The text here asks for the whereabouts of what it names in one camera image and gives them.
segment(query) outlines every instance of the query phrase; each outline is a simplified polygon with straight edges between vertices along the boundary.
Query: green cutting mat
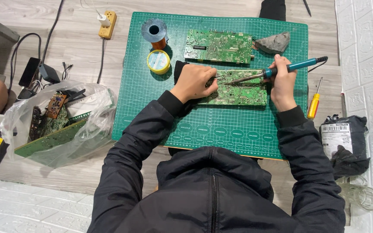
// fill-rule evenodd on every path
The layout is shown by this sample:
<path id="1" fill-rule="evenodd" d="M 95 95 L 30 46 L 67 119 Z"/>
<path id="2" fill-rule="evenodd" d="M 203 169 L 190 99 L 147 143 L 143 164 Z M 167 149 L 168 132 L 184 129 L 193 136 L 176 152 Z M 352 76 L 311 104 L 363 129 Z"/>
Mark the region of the green cutting mat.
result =
<path id="1" fill-rule="evenodd" d="M 165 75 L 152 73 L 146 65 L 151 44 L 141 35 L 141 25 L 149 18 L 162 19 L 168 27 L 168 45 L 165 51 L 171 58 L 171 68 Z M 291 62 L 308 59 L 308 26 L 261 18 L 202 17 L 176 14 L 134 12 L 129 29 L 123 64 L 122 82 L 116 109 L 112 139 L 119 140 L 122 131 L 153 99 L 158 99 L 174 85 L 173 71 L 177 60 L 185 61 L 184 51 L 188 29 L 227 30 L 250 33 L 262 38 L 290 32 L 290 43 L 284 52 Z M 250 65 L 218 62 L 188 62 L 216 67 L 220 70 L 238 68 L 266 68 L 273 55 L 253 50 Z M 296 78 L 295 100 L 306 114 L 307 68 L 300 69 Z M 278 151 L 277 113 L 268 96 L 266 106 L 199 105 L 186 117 L 177 119 L 171 134 L 161 145 L 178 148 L 220 146 L 245 156 L 283 159 Z"/>

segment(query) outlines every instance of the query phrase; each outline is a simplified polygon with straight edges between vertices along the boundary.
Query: soldering iron handle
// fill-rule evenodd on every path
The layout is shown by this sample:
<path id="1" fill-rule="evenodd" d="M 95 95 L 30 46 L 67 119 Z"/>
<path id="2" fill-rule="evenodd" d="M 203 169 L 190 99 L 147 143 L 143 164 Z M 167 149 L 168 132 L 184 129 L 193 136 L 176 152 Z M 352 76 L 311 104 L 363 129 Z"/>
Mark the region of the soldering iron handle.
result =
<path id="1" fill-rule="evenodd" d="M 308 59 L 306 61 L 300 61 L 300 62 L 288 64 L 287 65 L 287 72 L 291 72 L 291 71 L 301 69 L 301 68 L 304 68 L 304 67 L 316 65 L 316 63 L 322 62 L 322 60 L 324 60 L 324 59 L 327 60 L 327 57 L 311 58 L 311 59 Z M 277 75 L 277 68 L 276 67 L 267 68 L 267 69 L 263 70 L 263 77 L 264 78 L 269 78 L 269 77 L 272 77 L 272 76 L 275 76 L 275 75 Z"/>

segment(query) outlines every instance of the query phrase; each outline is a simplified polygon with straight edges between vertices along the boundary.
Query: black phone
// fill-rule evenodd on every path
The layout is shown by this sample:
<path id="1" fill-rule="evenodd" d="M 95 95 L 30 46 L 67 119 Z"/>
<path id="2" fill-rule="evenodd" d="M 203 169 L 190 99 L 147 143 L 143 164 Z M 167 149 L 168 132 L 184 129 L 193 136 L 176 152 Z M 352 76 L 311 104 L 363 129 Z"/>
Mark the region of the black phone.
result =
<path id="1" fill-rule="evenodd" d="M 25 67 L 25 70 L 22 73 L 18 85 L 22 87 L 29 87 L 31 85 L 34 76 L 38 72 L 38 66 L 40 65 L 40 62 L 41 60 L 38 58 L 30 58 L 28 60 L 27 66 Z"/>

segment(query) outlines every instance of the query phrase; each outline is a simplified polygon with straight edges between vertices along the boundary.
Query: screwdriver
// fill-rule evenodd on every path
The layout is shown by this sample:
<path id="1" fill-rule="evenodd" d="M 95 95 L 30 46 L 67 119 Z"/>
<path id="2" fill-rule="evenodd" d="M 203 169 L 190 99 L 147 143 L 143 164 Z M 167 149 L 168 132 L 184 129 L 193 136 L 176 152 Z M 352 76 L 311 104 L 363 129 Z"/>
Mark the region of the screwdriver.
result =
<path id="1" fill-rule="evenodd" d="M 310 102 L 310 107 L 309 107 L 309 111 L 308 111 L 308 118 L 309 119 L 314 119 L 315 116 L 316 116 L 316 112 L 318 111 L 319 98 L 320 98 L 319 89 L 320 89 L 320 85 L 322 84 L 322 79 L 323 79 L 323 77 L 320 78 L 318 91 L 316 92 L 316 94 L 313 95 L 312 102 Z"/>
<path id="2" fill-rule="evenodd" d="M 320 58 L 311 58 L 311 59 L 308 59 L 306 61 L 300 61 L 300 62 L 288 64 L 287 65 L 287 71 L 291 72 L 291 71 L 301 69 L 301 68 L 304 68 L 304 67 L 313 66 L 313 65 L 316 65 L 317 63 L 323 62 L 323 61 L 327 61 L 327 56 L 323 56 L 323 57 L 320 57 Z M 259 77 L 263 77 L 264 79 L 266 79 L 266 78 L 270 78 L 270 77 L 275 76 L 275 75 L 277 75 L 277 68 L 276 67 L 266 68 L 266 69 L 263 69 L 263 71 L 260 74 L 239 78 L 239 79 L 233 80 L 231 82 L 225 82 L 225 83 L 222 83 L 222 84 L 231 85 L 231 84 L 244 82 L 244 81 L 252 80 L 252 79 L 255 79 L 255 78 L 259 78 Z"/>

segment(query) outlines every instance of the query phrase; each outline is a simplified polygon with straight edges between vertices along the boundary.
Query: barcode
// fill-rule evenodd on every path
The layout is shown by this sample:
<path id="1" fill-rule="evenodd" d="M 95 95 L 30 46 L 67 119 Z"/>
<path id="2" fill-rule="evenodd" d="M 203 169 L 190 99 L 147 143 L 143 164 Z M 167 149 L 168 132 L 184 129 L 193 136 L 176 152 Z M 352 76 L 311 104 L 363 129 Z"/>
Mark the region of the barcode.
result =
<path id="1" fill-rule="evenodd" d="M 347 126 L 324 126 L 322 128 L 324 131 L 329 131 L 329 130 L 348 130 Z"/>

